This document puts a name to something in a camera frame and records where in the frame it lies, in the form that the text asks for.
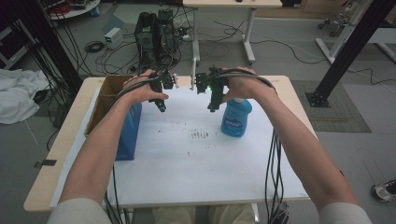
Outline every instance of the shoe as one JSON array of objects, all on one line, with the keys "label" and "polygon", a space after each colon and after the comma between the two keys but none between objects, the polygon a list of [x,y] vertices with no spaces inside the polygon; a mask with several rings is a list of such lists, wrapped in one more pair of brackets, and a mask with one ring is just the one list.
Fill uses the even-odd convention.
[{"label": "shoe", "polygon": [[373,196],[382,203],[387,203],[396,198],[396,179],[372,187]]}]

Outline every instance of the table leg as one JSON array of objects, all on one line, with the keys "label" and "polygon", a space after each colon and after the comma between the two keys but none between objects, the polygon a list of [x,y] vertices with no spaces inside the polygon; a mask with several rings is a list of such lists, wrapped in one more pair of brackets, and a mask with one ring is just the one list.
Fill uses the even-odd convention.
[{"label": "table leg", "polygon": [[192,55],[193,59],[196,60],[196,66],[199,66],[199,62],[201,61],[200,55],[199,55],[199,43],[198,43],[198,20],[197,20],[197,10],[198,8],[195,8],[194,11],[192,12],[193,15],[193,37],[192,37]]},{"label": "table leg", "polygon": [[253,20],[254,20],[254,13],[256,12],[256,8],[251,8],[249,13],[248,13],[248,18],[247,18],[247,33],[245,35],[242,35],[242,38],[244,39],[244,46],[245,46],[245,51],[247,52],[247,58],[250,63],[255,63],[256,59],[254,58],[253,50],[251,49],[250,46],[250,34],[251,34],[251,28],[253,27]]}]

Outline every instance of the white sleeve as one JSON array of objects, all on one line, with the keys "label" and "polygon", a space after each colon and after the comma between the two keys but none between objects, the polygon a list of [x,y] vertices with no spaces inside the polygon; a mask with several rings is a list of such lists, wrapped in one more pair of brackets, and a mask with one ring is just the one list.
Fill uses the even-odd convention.
[{"label": "white sleeve", "polygon": [[330,203],[319,214],[320,224],[372,224],[367,213],[353,203]]},{"label": "white sleeve", "polygon": [[48,224],[110,224],[103,208],[94,200],[79,198],[58,204],[52,211]]}]

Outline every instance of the carpet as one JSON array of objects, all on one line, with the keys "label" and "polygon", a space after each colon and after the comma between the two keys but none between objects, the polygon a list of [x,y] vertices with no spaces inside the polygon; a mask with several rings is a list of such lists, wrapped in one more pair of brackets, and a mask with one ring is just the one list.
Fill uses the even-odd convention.
[{"label": "carpet", "polygon": [[311,107],[305,97],[306,92],[312,92],[318,86],[317,81],[292,80],[300,102],[316,132],[334,133],[370,133],[369,126],[347,95],[344,87],[337,84],[328,98],[330,107]]}]

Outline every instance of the blue spray bottle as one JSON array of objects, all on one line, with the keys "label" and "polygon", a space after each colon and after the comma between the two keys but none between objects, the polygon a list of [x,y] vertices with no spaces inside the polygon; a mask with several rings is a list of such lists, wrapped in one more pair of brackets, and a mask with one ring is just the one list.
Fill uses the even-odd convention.
[{"label": "blue spray bottle", "polygon": [[221,130],[232,137],[244,135],[248,126],[248,114],[251,112],[251,104],[248,100],[234,98],[227,102]]}]

